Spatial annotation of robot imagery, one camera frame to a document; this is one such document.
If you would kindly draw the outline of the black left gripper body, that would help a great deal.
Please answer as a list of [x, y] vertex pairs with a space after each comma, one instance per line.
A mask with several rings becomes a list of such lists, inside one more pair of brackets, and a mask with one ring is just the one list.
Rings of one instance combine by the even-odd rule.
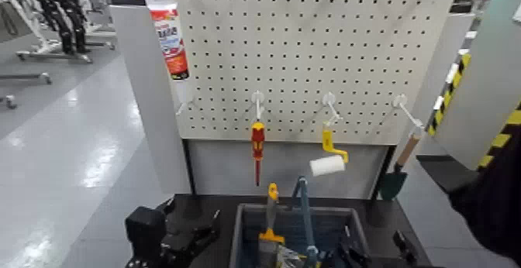
[[168, 233], [164, 243], [163, 267], [190, 267], [212, 244], [212, 223], [178, 234]]

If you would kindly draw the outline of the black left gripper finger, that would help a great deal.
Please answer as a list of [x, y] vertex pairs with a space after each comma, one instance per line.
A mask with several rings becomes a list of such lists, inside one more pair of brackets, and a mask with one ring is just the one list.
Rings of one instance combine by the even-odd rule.
[[210, 224], [201, 230], [201, 246], [208, 247], [214, 243], [219, 237], [221, 232], [221, 211], [215, 210], [214, 215]]
[[167, 217], [175, 210], [175, 198], [169, 198], [161, 203], [156, 209], [162, 214], [162, 219], [167, 221]]

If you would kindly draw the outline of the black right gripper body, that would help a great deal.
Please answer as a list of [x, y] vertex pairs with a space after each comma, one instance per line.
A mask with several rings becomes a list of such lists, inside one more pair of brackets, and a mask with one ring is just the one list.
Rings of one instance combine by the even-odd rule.
[[419, 265], [418, 263], [408, 262], [402, 258], [376, 257], [369, 259], [366, 263], [367, 268], [429, 268], [430, 265]]

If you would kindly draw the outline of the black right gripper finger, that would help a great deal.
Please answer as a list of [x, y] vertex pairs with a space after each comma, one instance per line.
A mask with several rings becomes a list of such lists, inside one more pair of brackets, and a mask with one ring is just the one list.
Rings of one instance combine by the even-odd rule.
[[351, 236], [347, 225], [343, 227], [343, 235], [337, 245], [337, 254], [343, 260], [346, 267], [366, 267], [366, 256], [356, 247], [356, 242]]
[[407, 263], [417, 263], [416, 247], [410, 242], [405, 234], [396, 230], [392, 236], [395, 246], [399, 249], [400, 257]]

